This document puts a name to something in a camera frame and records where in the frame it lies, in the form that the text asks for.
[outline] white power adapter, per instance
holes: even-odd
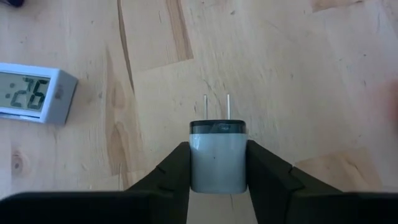
[[[207,194],[240,194],[246,191],[246,123],[231,119],[227,96],[228,119],[190,123],[191,189]]]

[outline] digital clock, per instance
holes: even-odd
[[[77,81],[57,68],[0,63],[0,118],[65,124]]]

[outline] white clock casing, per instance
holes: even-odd
[[[1,75],[50,79],[41,111],[0,106],[0,118],[65,124],[78,79],[58,68],[0,63]]]

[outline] clock display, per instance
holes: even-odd
[[[50,79],[0,72],[0,107],[41,112]]]

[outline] wooden table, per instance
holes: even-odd
[[[30,0],[0,6],[0,61],[79,78],[66,126],[0,120],[0,195],[118,190],[188,124],[249,137],[342,190],[398,189],[398,2]],[[189,223],[255,223],[248,194],[192,193]]]

